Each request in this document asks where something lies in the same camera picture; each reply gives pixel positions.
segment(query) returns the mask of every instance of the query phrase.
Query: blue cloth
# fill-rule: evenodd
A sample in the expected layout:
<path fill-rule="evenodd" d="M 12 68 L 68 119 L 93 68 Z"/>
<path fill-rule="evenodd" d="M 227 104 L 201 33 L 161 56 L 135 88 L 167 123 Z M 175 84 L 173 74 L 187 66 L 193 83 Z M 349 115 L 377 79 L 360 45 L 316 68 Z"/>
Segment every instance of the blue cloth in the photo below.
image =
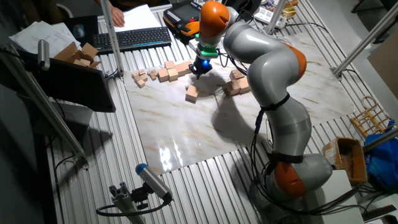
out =
<path fill-rule="evenodd" d="M 383 134 L 371 134 L 365 144 Z M 398 192 L 398 140 L 381 144 L 365 155 L 366 171 L 371 179 L 378 181 L 386 190 Z"/>

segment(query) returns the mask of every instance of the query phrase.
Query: paper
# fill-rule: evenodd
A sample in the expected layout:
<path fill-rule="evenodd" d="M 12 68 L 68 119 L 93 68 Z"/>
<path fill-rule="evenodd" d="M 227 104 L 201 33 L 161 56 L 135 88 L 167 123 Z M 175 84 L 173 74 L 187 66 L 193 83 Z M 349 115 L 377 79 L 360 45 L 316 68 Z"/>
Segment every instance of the paper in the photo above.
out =
<path fill-rule="evenodd" d="M 147 4 L 131 9 L 124 13 L 124 27 L 115 27 L 116 32 L 127 30 L 160 27 L 158 20 L 150 11 Z"/>
<path fill-rule="evenodd" d="M 53 30 L 58 31 L 59 33 L 63 34 L 65 37 L 73 40 L 76 43 L 76 46 L 80 45 L 80 42 L 76 40 L 76 38 L 73 36 L 73 34 L 68 29 L 67 25 L 65 25 L 63 22 L 61 22 L 59 24 L 52 25 L 52 28 L 53 28 Z"/>
<path fill-rule="evenodd" d="M 50 57 L 54 57 L 71 42 L 75 42 L 77 46 L 80 45 L 80 42 L 75 38 L 70 38 L 68 35 L 57 31 L 60 30 L 59 27 L 54 29 L 46 22 L 34 22 L 28 28 L 9 38 L 32 54 L 37 54 L 39 40 L 45 40 L 50 46 Z"/>

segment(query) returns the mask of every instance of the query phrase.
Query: computer monitor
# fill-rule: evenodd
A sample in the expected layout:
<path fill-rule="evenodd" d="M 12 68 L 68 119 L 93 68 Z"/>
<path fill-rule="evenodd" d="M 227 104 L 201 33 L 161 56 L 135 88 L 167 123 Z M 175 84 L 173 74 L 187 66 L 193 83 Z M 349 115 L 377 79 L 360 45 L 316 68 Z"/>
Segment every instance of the computer monitor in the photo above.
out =
<path fill-rule="evenodd" d="M 37 54 L 18 51 L 26 62 L 37 64 Z M 47 71 L 32 71 L 47 96 L 87 106 L 97 112 L 115 112 L 102 71 L 50 58 Z"/>

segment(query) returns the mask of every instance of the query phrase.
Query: person's hand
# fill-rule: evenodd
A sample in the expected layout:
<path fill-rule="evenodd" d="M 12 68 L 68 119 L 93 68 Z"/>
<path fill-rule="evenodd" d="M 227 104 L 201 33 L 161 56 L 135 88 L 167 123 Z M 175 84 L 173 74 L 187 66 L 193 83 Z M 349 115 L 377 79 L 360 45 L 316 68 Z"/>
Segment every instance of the person's hand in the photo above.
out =
<path fill-rule="evenodd" d="M 111 8 L 111 14 L 112 14 L 112 19 L 113 23 L 116 27 L 124 27 L 124 15 L 122 10 L 112 7 Z"/>

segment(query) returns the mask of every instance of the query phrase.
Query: marble-pattern mat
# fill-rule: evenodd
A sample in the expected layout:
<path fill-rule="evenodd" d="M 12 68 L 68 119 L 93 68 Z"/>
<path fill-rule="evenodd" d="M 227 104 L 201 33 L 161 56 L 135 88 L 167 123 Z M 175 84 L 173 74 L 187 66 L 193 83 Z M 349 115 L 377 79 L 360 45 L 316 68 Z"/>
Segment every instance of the marble-pattern mat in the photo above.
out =
<path fill-rule="evenodd" d="M 291 97 L 308 109 L 313 125 L 354 112 L 349 96 L 333 76 L 328 64 L 308 34 L 286 37 L 307 58 L 302 79 L 288 87 Z M 150 78 L 140 89 L 125 77 L 127 95 L 134 113 L 148 165 L 163 174 L 250 145 L 259 105 L 252 93 L 226 97 L 232 63 L 219 59 L 213 70 L 196 80 L 192 74 L 174 82 Z M 185 101 L 189 85 L 200 88 L 196 104 Z M 265 120 L 258 141 L 265 141 Z"/>

